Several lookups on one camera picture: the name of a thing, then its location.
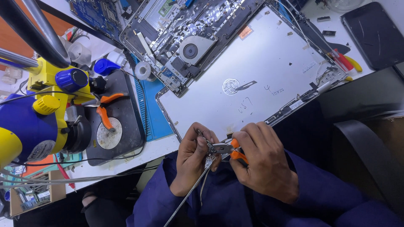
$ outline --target white workbench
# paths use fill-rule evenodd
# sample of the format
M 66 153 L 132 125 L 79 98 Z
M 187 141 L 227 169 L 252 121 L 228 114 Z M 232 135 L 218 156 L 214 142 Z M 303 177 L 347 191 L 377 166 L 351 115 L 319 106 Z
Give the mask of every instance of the white workbench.
M 364 4 L 370 3 L 372 0 L 366 0 Z M 383 5 L 387 4 L 385 6 L 387 13 L 390 13 L 389 11 L 389 3 L 386 3 L 388 1 L 381 1 Z M 397 23 L 397 20 L 394 18 L 400 18 L 401 15 L 399 15 L 394 9 L 395 7 L 390 7 L 392 10 L 391 12 L 393 15 L 390 14 L 390 16 L 393 18 L 393 20 Z M 351 76 L 354 80 L 368 75 L 370 73 L 373 73 L 374 71 L 368 67 L 368 65 L 365 63 L 363 57 L 359 53 L 358 49 L 356 48 L 353 40 L 350 38 L 348 32 L 345 30 L 343 27 L 341 21 L 340 21 L 340 16 L 342 13 L 336 13 L 333 12 L 327 8 L 322 9 L 322 3 L 320 5 L 316 5 L 314 0 L 310 0 L 307 5 L 302 9 L 302 12 L 305 13 L 306 17 L 311 20 L 312 23 L 314 23 L 320 31 L 322 30 L 332 30 L 336 31 L 336 36 L 335 37 L 326 37 L 327 41 L 329 42 L 334 42 L 334 43 L 340 43 L 345 45 L 346 43 L 349 43 L 351 51 L 347 53 L 347 56 L 355 59 L 363 68 L 362 73 L 357 73 L 354 70 L 352 70 Z M 331 21 L 324 21 L 324 22 L 317 22 L 318 17 L 324 17 L 324 16 L 330 16 Z M 158 140 L 154 140 L 152 142 L 147 142 L 145 144 L 145 148 L 142 153 L 140 153 L 138 156 L 135 158 L 131 158 L 129 160 L 114 160 L 110 161 L 104 165 L 101 166 L 90 166 L 87 162 L 82 162 L 78 164 L 74 164 L 74 172 L 72 170 L 67 171 L 67 174 L 71 178 L 79 178 L 79 177 L 92 177 L 92 176 L 102 176 L 102 175 L 111 175 L 111 174 L 117 174 L 123 171 L 126 171 L 128 169 L 140 166 L 142 164 L 148 163 L 154 159 L 160 158 L 162 156 L 165 156 L 172 151 L 175 151 L 178 149 L 179 142 L 177 138 L 174 135 L 161 138 Z M 83 152 L 83 159 L 86 159 L 86 154 Z M 80 189 L 85 186 L 88 186 L 90 184 L 93 184 L 95 182 L 82 182 L 82 183 L 76 183 L 76 188 Z M 66 192 L 72 192 L 73 190 L 66 185 Z

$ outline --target blue anti-static mat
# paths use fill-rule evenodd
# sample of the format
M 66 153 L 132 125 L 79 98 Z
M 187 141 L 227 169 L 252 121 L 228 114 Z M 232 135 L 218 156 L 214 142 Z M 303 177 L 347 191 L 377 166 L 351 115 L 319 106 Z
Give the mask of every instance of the blue anti-static mat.
M 147 134 L 146 141 L 152 141 L 164 136 L 173 134 L 166 118 L 156 103 L 156 94 L 164 87 L 164 84 L 155 80 L 153 82 L 140 81 L 143 89 L 145 89 L 146 98 L 143 96 L 142 88 L 137 80 L 136 92 L 139 101 L 140 113 L 142 115 L 143 127 L 145 127 L 145 102 L 147 108 Z

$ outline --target blue work uniform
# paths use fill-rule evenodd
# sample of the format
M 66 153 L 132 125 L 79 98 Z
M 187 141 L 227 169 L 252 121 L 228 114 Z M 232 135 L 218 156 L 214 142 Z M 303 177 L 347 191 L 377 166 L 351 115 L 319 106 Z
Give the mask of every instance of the blue work uniform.
M 263 226 L 404 226 L 384 203 L 368 198 L 291 152 L 286 151 L 286 155 L 299 178 L 299 197 L 289 205 L 254 191 L 255 217 Z M 169 189 L 176 174 L 175 158 L 165 158 L 137 200 L 133 214 L 126 220 L 127 226 L 164 226 L 183 200 Z M 253 220 L 247 203 L 245 187 L 230 164 L 222 162 L 216 172 L 208 172 L 205 183 L 199 184 L 183 208 L 196 226 L 251 227 Z

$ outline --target smartphone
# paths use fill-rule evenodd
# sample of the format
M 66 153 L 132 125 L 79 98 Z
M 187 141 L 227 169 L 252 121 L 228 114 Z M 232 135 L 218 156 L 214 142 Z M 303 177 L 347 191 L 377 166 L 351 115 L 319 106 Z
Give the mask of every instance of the smartphone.
M 369 67 L 381 70 L 404 61 L 404 36 L 378 2 L 341 17 Z

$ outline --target pliers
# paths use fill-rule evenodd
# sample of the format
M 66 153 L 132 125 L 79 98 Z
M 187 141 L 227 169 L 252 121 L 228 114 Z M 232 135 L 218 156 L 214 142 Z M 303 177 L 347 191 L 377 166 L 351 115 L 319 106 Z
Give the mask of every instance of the pliers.
M 112 127 L 111 122 L 108 119 L 108 115 L 107 115 L 107 110 L 105 109 L 105 106 L 107 106 L 107 104 L 109 104 L 110 102 L 114 101 L 117 98 L 120 97 L 129 97 L 129 93 L 114 93 L 110 96 L 102 96 L 100 97 L 97 94 L 94 94 L 95 99 L 97 100 L 96 104 L 94 105 L 86 105 L 86 107 L 97 107 L 96 112 L 100 115 L 101 117 L 101 121 L 102 124 L 104 125 L 104 127 L 109 130 L 110 132 L 115 132 L 115 128 Z
M 232 159 L 238 160 L 244 167 L 248 166 L 248 160 L 244 155 L 243 149 L 240 147 L 238 141 L 233 139 L 230 144 L 227 143 L 215 143 L 210 144 L 208 142 L 209 151 L 212 153 L 229 154 Z

